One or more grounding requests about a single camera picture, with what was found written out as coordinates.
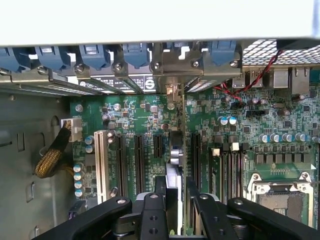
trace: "mounting hole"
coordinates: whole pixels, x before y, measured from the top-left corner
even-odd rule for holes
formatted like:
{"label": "mounting hole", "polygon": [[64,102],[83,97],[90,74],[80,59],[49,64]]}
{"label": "mounting hole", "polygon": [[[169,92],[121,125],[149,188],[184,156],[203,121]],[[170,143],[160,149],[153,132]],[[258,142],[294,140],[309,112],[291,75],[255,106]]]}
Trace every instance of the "mounting hole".
{"label": "mounting hole", "polygon": [[149,233],[151,233],[151,234],[157,234],[157,233],[158,233],[158,229],[156,229],[156,228],[151,228],[151,229],[149,230]]}
{"label": "mounting hole", "polygon": [[219,234],[220,234],[220,235],[225,235],[225,230],[219,229]]}

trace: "pcie slot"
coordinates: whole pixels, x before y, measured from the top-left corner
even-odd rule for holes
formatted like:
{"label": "pcie slot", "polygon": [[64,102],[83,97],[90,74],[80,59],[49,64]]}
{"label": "pcie slot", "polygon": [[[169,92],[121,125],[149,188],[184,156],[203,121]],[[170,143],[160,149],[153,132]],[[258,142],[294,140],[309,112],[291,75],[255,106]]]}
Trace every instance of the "pcie slot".
{"label": "pcie slot", "polygon": [[162,142],[162,134],[155,133],[153,135],[153,147],[154,147],[154,157],[162,158],[163,155],[163,142]]}
{"label": "pcie slot", "polygon": [[107,131],[94,132],[97,201],[101,204],[109,199],[109,170]]}
{"label": "pcie slot", "polygon": [[117,164],[118,191],[120,196],[128,196],[127,182],[127,155],[126,155],[126,138],[124,135],[118,135],[115,138],[115,158]]}
{"label": "pcie slot", "polygon": [[191,134],[191,155],[192,155],[192,175],[196,187],[201,188],[201,162],[200,162],[200,153],[201,153],[201,135],[198,132],[193,132]]}
{"label": "pcie slot", "polygon": [[135,159],[136,194],[140,194],[140,193],[144,193],[146,189],[145,141],[144,141],[143,134],[134,135],[134,159]]}

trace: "motherboard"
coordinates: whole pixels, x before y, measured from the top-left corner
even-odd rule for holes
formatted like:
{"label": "motherboard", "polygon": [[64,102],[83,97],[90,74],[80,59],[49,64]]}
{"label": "motherboard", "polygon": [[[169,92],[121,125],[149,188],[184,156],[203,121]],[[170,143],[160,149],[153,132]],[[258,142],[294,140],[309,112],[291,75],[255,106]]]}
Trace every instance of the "motherboard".
{"label": "motherboard", "polygon": [[319,190],[310,183],[319,180],[318,81],[311,75],[303,97],[253,87],[237,101],[210,88],[185,94],[184,107],[156,94],[72,98],[71,115],[82,120],[75,194],[94,206],[152,192],[176,152],[171,139],[185,128],[185,162],[179,153],[176,164],[201,192],[224,204],[244,197],[317,228]]}

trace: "white connector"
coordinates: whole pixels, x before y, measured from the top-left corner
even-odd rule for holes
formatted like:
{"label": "white connector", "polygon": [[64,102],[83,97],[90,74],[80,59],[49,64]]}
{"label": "white connector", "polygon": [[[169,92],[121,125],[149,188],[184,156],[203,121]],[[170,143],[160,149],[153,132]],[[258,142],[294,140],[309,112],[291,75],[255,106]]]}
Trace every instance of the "white connector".
{"label": "white connector", "polygon": [[73,143],[75,141],[82,140],[82,120],[81,118],[66,118],[61,119],[61,127],[67,123],[71,123],[71,136],[69,138],[69,142]]}

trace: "chip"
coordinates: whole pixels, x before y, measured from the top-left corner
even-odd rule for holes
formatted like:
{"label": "chip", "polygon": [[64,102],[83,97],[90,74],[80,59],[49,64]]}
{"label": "chip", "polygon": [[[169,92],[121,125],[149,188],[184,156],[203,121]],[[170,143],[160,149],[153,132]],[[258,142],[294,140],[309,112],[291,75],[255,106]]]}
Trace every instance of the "chip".
{"label": "chip", "polygon": [[291,126],[292,126],[291,121],[284,121],[284,127],[285,128],[291,128]]}
{"label": "chip", "polygon": [[249,126],[243,127],[243,132],[246,134],[250,133],[250,127]]}

